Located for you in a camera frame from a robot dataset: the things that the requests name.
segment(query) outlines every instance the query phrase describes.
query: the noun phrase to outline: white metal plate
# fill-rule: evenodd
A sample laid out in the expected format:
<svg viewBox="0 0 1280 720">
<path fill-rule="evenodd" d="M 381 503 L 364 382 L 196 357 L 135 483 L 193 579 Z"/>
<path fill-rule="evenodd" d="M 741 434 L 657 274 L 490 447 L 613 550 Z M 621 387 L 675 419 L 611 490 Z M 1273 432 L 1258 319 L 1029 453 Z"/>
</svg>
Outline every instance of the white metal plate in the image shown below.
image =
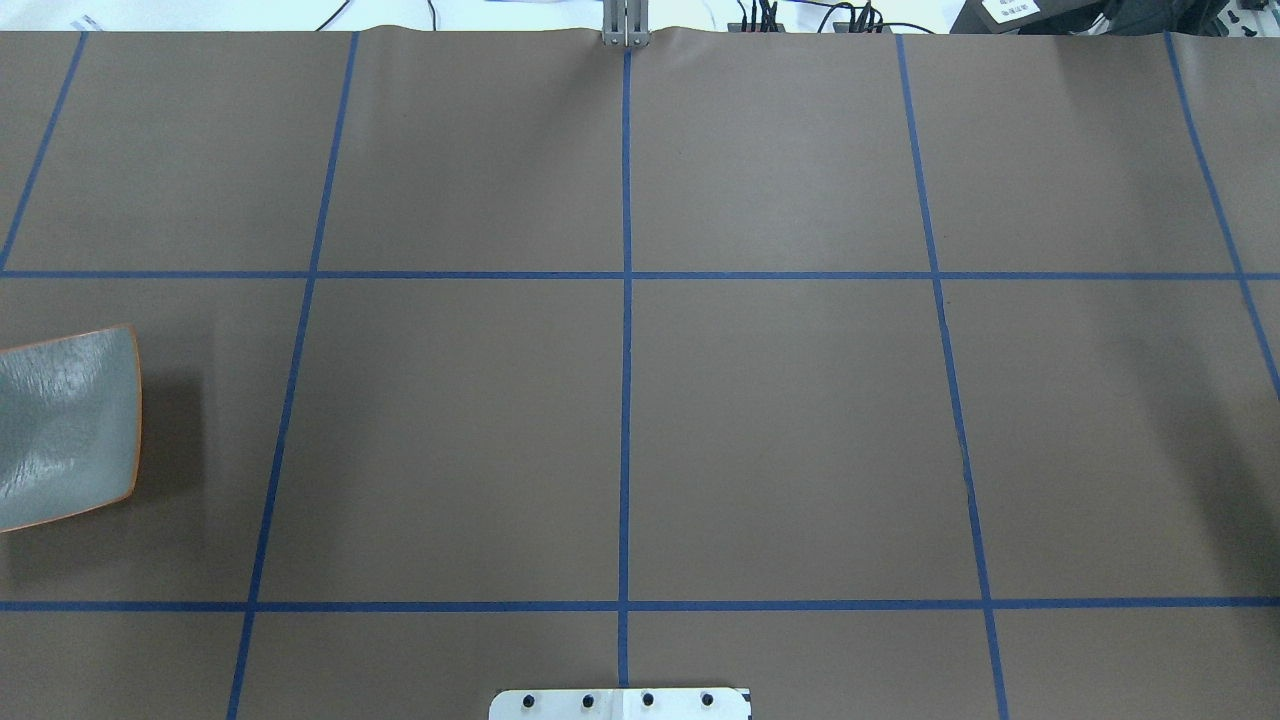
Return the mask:
<svg viewBox="0 0 1280 720">
<path fill-rule="evenodd" d="M 489 720 L 750 720 L 750 698 L 735 688 L 504 691 Z"/>
</svg>

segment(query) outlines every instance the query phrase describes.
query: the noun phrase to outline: bundle of cables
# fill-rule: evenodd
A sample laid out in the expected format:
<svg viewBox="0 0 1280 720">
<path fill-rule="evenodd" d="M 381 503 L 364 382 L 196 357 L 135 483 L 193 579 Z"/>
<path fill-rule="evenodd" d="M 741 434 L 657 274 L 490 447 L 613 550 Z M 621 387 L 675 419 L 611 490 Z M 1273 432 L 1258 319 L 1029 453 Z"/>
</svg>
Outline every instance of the bundle of cables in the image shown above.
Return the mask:
<svg viewBox="0 0 1280 720">
<path fill-rule="evenodd" d="M 751 22 L 746 22 L 746 5 L 737 0 L 737 6 L 742 9 L 742 32 L 782 32 L 778 27 L 778 3 L 774 0 L 769 5 L 768 0 L 751 0 Z"/>
<path fill-rule="evenodd" d="M 933 35 L 932 29 L 920 27 L 915 23 L 886 23 L 884 13 L 873 8 L 870 0 L 868 0 L 861 8 L 855 8 L 852 3 L 818 3 L 817 0 L 794 1 L 804 3 L 805 5 L 827 8 L 827 14 L 822 17 L 822 23 L 818 24 L 818 32 L 822 32 L 823 28 L 827 27 L 827 20 L 831 19 L 832 13 L 836 10 L 849 10 L 849 29 L 845 32 L 884 32 L 884 28 L 887 27 L 910 27 Z"/>
</svg>

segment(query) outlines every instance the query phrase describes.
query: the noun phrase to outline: silver metal hinge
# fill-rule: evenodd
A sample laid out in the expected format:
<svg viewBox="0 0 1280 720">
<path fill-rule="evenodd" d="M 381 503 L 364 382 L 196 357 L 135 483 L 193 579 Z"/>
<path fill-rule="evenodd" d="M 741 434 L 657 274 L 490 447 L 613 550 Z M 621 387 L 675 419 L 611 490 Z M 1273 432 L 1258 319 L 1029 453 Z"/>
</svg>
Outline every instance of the silver metal hinge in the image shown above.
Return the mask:
<svg viewBox="0 0 1280 720">
<path fill-rule="evenodd" d="M 649 0 L 604 0 L 600 40 L 609 47 L 649 45 Z"/>
</svg>

